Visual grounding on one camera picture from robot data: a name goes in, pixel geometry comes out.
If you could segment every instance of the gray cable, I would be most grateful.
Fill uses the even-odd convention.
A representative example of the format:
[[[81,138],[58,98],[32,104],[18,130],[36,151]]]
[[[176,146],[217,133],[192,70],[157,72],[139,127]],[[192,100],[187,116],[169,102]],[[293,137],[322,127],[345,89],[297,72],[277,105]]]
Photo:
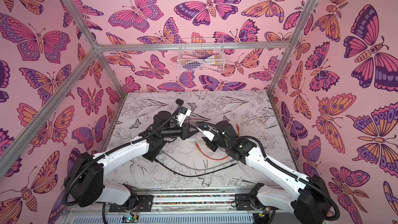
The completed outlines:
[[[210,168],[207,168],[207,169],[195,169],[195,168],[192,168],[192,167],[189,167],[189,166],[183,164],[182,162],[179,162],[179,161],[175,160],[172,156],[170,156],[167,152],[165,152],[165,151],[163,151],[163,150],[160,150],[159,152],[160,152],[160,153],[163,153],[163,154],[166,155],[167,157],[170,157],[174,162],[176,162],[176,163],[178,163],[178,164],[181,164],[182,166],[187,167],[188,169],[193,169],[193,170],[196,170],[196,171],[205,171],[205,170],[209,170],[209,169],[214,169],[214,168],[223,166],[223,165],[225,165],[225,164],[227,164],[227,163],[235,162],[235,160],[231,159],[231,160],[229,160],[228,162],[225,162],[225,163],[222,163],[222,164],[219,164],[219,165],[217,165],[217,166],[210,167]]]

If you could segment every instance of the white wire basket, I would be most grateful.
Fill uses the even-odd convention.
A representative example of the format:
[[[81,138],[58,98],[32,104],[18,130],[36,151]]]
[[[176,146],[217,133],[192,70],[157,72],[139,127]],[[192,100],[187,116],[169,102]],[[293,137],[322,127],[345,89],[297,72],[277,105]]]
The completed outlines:
[[[215,38],[181,38],[177,57],[178,70],[223,72],[225,67],[224,39],[217,38],[217,42],[215,41]]]

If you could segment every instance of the red wire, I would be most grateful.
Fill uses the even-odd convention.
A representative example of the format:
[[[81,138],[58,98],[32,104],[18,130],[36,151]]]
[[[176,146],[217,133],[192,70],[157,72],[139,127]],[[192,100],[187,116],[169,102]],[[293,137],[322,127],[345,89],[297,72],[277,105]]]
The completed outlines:
[[[197,143],[195,143],[195,145],[196,145],[196,147],[199,149],[199,151],[200,151],[205,157],[210,158],[211,160],[221,161],[221,160],[224,160],[224,159],[226,159],[227,157],[229,157],[229,156],[226,156],[226,157],[221,158],[221,159],[211,158],[211,157],[207,156],[206,154],[204,154],[204,153],[202,152],[202,150],[199,148],[199,145],[198,145]]]

